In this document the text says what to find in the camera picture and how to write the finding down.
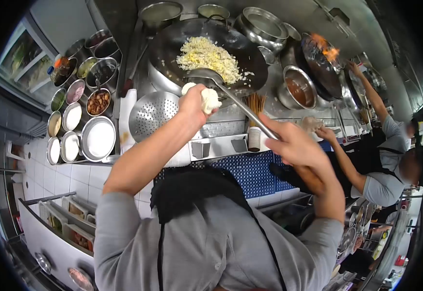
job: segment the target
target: gray shirt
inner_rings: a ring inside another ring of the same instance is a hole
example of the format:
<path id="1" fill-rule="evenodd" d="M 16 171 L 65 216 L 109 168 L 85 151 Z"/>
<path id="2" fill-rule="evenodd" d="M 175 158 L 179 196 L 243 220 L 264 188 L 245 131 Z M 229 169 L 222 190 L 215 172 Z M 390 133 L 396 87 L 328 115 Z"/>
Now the gray shirt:
<path id="1" fill-rule="evenodd" d="M 252 209 L 271 242 L 287 290 L 321 290 L 330 280 L 343 224 L 317 218 L 299 238 Z M 102 195 L 96 210 L 95 282 L 101 291 L 159 290 L 158 218 L 141 220 L 133 197 Z M 165 291 L 281 290 L 266 239 L 253 218 L 224 196 L 165 225 Z"/>
<path id="2" fill-rule="evenodd" d="M 386 141 L 380 144 L 380 147 L 391 148 L 405 153 L 408 149 L 404 140 L 403 131 L 395 123 L 390 115 L 384 120 L 383 132 L 386 135 Z M 393 205 L 399 199 L 402 191 L 409 185 L 400 175 L 399 162 L 402 154 L 394 154 L 389 151 L 380 150 L 379 157 L 383 168 L 388 169 L 400 179 L 384 173 L 368 173 L 363 188 L 363 196 L 368 201 L 381 206 Z M 351 197 L 360 197 L 359 191 L 352 186 Z"/>

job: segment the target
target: blue mat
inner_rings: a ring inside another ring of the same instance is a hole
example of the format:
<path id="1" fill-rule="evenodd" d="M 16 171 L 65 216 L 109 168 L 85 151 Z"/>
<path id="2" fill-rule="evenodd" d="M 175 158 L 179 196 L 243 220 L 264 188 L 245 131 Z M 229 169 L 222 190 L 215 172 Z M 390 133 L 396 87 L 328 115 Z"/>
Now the blue mat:
<path id="1" fill-rule="evenodd" d="M 331 145 L 328 142 L 322 141 L 319 144 L 324 151 L 331 151 Z M 268 167 L 271 162 L 275 162 L 285 169 L 289 167 L 283 164 L 281 156 L 273 154 L 272 151 L 260 154 L 230 155 L 212 163 L 211 166 L 231 172 L 242 187 L 245 198 L 249 199 L 295 188 L 271 174 Z M 203 168 L 201 162 L 192 162 L 191 166 L 199 169 Z M 158 179 L 164 179 L 168 176 L 168 172 L 172 170 L 174 168 L 163 168 L 155 177 L 154 183 Z"/>

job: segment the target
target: ladle handle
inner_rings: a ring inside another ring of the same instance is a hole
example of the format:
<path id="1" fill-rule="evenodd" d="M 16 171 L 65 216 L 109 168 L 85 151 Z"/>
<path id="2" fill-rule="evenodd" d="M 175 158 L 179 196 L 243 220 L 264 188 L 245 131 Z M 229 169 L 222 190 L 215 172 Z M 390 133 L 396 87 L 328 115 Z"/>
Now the ladle handle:
<path id="1" fill-rule="evenodd" d="M 261 128 L 261 130 L 268 136 L 271 138 L 274 138 L 276 140 L 279 140 L 279 138 L 274 134 L 274 132 L 272 132 L 268 127 L 266 127 L 266 125 L 263 124 L 263 122 L 258 118 L 258 116 L 252 111 L 250 110 L 250 108 L 244 103 L 242 102 L 238 97 L 236 97 L 236 95 L 234 95 L 234 93 L 232 93 L 230 90 L 228 90 L 225 86 L 223 86 L 222 84 L 217 84 L 218 87 L 223 90 L 223 92 L 226 93 L 227 96 L 229 96 L 229 98 L 231 98 L 232 101 L 234 101 L 234 103 L 242 109 L 243 113 L 245 113 L 245 115 L 247 115 L 247 117 L 249 117 L 250 120 L 252 120 L 253 122 L 255 122 L 255 124 Z"/>

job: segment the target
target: brown sauce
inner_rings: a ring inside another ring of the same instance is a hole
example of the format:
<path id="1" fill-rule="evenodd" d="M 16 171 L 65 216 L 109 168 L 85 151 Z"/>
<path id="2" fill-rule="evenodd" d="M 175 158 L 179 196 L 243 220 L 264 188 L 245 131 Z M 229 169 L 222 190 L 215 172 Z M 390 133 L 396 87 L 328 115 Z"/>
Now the brown sauce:
<path id="1" fill-rule="evenodd" d="M 300 86 L 296 81 L 291 78 L 286 78 L 286 85 L 292 96 L 294 96 L 294 99 L 300 104 L 307 107 L 310 107 L 313 104 L 313 100 L 311 100 L 311 98 L 307 100 L 302 86 Z"/>

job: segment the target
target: food container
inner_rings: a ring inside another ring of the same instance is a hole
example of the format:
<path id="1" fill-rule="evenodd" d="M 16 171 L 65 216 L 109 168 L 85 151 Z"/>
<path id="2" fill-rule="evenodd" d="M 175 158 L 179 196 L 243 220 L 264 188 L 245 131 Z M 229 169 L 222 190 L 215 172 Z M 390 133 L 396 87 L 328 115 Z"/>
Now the food container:
<path id="1" fill-rule="evenodd" d="M 64 162 L 74 162 L 79 159 L 80 140 L 74 131 L 66 132 L 61 138 L 60 155 Z"/>
<path id="2" fill-rule="evenodd" d="M 97 59 L 113 58 L 118 62 L 118 64 L 120 64 L 122 54 L 115 39 L 113 37 L 109 37 L 98 44 L 94 50 L 94 56 Z"/>
<path id="3" fill-rule="evenodd" d="M 84 112 L 81 104 L 79 102 L 74 102 L 69 104 L 66 110 L 64 110 L 61 126 L 65 131 L 81 133 L 85 123 L 89 119 L 90 117 Z"/>
<path id="4" fill-rule="evenodd" d="M 244 8 L 236 18 L 234 28 L 250 41 L 270 49 L 274 55 L 284 49 L 289 37 L 284 23 L 278 17 L 258 7 Z"/>
<path id="5" fill-rule="evenodd" d="M 96 47 L 100 44 L 100 42 L 104 41 L 105 39 L 111 37 L 111 32 L 107 29 L 102 29 L 97 31 L 96 33 L 92 34 L 92 36 L 85 41 L 84 47 L 89 49 L 92 54 L 95 52 Z"/>
<path id="6" fill-rule="evenodd" d="M 63 203 L 63 205 L 67 205 L 68 209 L 66 209 L 69 213 L 72 213 L 81 219 L 87 219 L 88 210 L 84 208 L 82 205 L 77 203 L 76 201 L 72 200 L 71 197 L 63 197 L 63 200 L 66 200 L 66 202 Z"/>
<path id="7" fill-rule="evenodd" d="M 139 12 L 139 18 L 148 34 L 155 35 L 163 28 L 179 22 L 184 7 L 177 2 L 164 1 L 153 3 Z"/>
<path id="8" fill-rule="evenodd" d="M 70 73 L 68 76 L 59 76 L 56 81 L 54 82 L 54 85 L 56 87 L 61 87 L 64 89 L 68 89 L 69 86 L 75 81 L 77 80 L 77 64 L 78 61 L 76 58 L 70 58 L 69 59 L 69 72 Z"/>
<path id="9" fill-rule="evenodd" d="M 59 88 L 53 98 L 51 99 L 50 109 L 51 111 L 64 112 L 64 109 L 68 106 L 64 101 L 66 100 L 66 89 Z"/>
<path id="10" fill-rule="evenodd" d="M 54 166 L 63 162 L 63 159 L 61 159 L 60 152 L 60 140 L 57 137 L 50 137 L 47 144 L 47 160 L 50 165 Z"/>
<path id="11" fill-rule="evenodd" d="M 216 4 L 203 4 L 202 6 L 199 6 L 198 9 L 198 16 L 203 18 L 209 18 L 211 15 L 220 15 L 220 16 L 213 16 L 211 19 L 214 20 L 223 20 L 229 18 L 231 15 L 229 13 L 229 10 L 224 8 L 223 6 L 216 5 Z"/>
<path id="12" fill-rule="evenodd" d="M 265 63 L 267 65 L 272 65 L 276 61 L 276 57 L 274 53 L 264 46 L 258 46 L 259 51 L 262 53 L 263 58 L 265 59 Z"/>
<path id="13" fill-rule="evenodd" d="M 66 92 L 66 104 L 71 104 L 74 102 L 86 104 L 89 95 L 90 90 L 86 88 L 85 81 L 83 79 L 75 80 L 72 82 Z"/>
<path id="14" fill-rule="evenodd" d="M 96 217 L 95 217 L 95 215 L 87 214 L 87 221 L 90 222 L 91 224 L 95 224 L 96 225 Z"/>
<path id="15" fill-rule="evenodd" d="M 249 127 L 249 145 L 248 149 L 250 152 L 260 151 L 262 130 L 258 126 Z"/>
<path id="16" fill-rule="evenodd" d="M 294 41 L 294 40 L 298 40 L 300 41 L 302 39 L 302 37 L 300 36 L 300 33 L 298 33 L 298 31 L 294 28 L 294 26 L 290 25 L 287 22 L 284 22 L 284 27 L 287 30 L 287 34 L 289 35 L 289 37 L 287 38 L 287 41 Z"/>
<path id="17" fill-rule="evenodd" d="M 104 110 L 102 110 L 100 113 L 98 113 L 98 114 L 96 114 L 96 115 L 93 115 L 93 114 L 91 114 L 89 111 L 88 111 L 88 106 L 90 105 L 90 100 L 93 98 L 94 100 L 95 100 L 95 95 L 96 94 L 98 94 L 98 93 L 100 93 L 100 91 L 98 91 L 98 90 L 96 90 L 96 91 L 93 91 L 93 93 L 92 94 L 90 94 L 90 96 L 88 97 L 88 101 L 87 101 L 87 103 L 86 103 L 86 105 L 85 105 L 85 112 L 88 114 L 88 115 L 90 115 L 90 116 L 100 116 L 100 115 L 104 115 L 104 116 L 107 116 L 107 117 L 112 117 L 113 116 L 113 104 L 114 104 L 114 102 L 111 102 L 111 94 L 110 94 L 110 92 L 107 90 L 107 89 L 105 89 L 105 88 L 101 88 L 101 91 L 102 92 L 106 92 L 106 93 L 108 93 L 108 96 L 109 96 L 109 100 L 108 100 L 108 106 L 104 109 Z"/>
<path id="18" fill-rule="evenodd" d="M 65 225 L 68 223 L 68 219 L 49 204 L 39 201 L 38 206 L 40 218 L 54 231 L 58 231 L 64 237 L 67 237 L 69 229 Z"/>
<path id="19" fill-rule="evenodd" d="M 71 46 L 66 50 L 64 55 L 70 58 L 76 58 L 77 63 L 81 64 L 85 61 L 88 57 L 92 56 L 92 52 L 84 47 L 85 39 L 80 39 L 71 44 Z"/>
<path id="20" fill-rule="evenodd" d="M 75 224 L 66 224 L 69 228 L 68 238 L 74 242 L 78 247 L 87 251 L 94 251 L 95 237 L 84 231 Z"/>
<path id="21" fill-rule="evenodd" d="M 344 226 L 347 228 L 355 227 L 355 216 L 356 216 L 355 213 L 351 213 L 351 212 L 346 213 L 344 217 Z"/>
<path id="22" fill-rule="evenodd" d="M 49 137 L 62 137 L 66 132 L 61 126 L 61 112 L 53 111 L 47 122 L 47 134 Z"/>
<path id="23" fill-rule="evenodd" d="M 100 80 L 100 87 L 106 88 L 110 93 L 116 91 L 116 83 L 118 81 L 119 71 L 117 69 L 118 63 L 113 58 L 104 58 L 99 60 L 87 74 L 85 84 L 91 91 L 97 90 L 95 75 L 98 74 Z"/>
<path id="24" fill-rule="evenodd" d="M 115 126 L 107 117 L 97 116 L 90 119 L 82 130 L 82 154 L 91 162 L 100 162 L 110 155 L 115 142 Z"/>
<path id="25" fill-rule="evenodd" d="M 69 277 L 83 291 L 95 291 L 92 278 L 80 268 L 68 268 Z"/>
<path id="26" fill-rule="evenodd" d="M 312 110 L 317 106 L 315 85 L 305 72 L 296 66 L 286 66 L 283 70 L 283 77 L 283 82 L 278 87 L 278 98 L 286 108 Z M 304 93 L 305 104 L 298 101 L 296 99 L 298 97 L 289 90 L 286 79 L 291 79 L 299 85 L 299 89 Z"/>
<path id="27" fill-rule="evenodd" d="M 337 251 L 339 253 L 344 253 L 346 250 L 348 250 L 351 244 L 354 243 L 354 238 L 355 238 L 355 228 L 349 227 L 346 231 L 344 231 L 344 234 L 342 235 L 342 239 L 339 244 L 339 247 L 337 248 Z"/>
<path id="28" fill-rule="evenodd" d="M 83 63 L 80 64 L 79 68 L 77 69 L 77 78 L 85 79 L 87 77 L 88 72 L 98 62 L 96 57 L 89 57 Z"/>

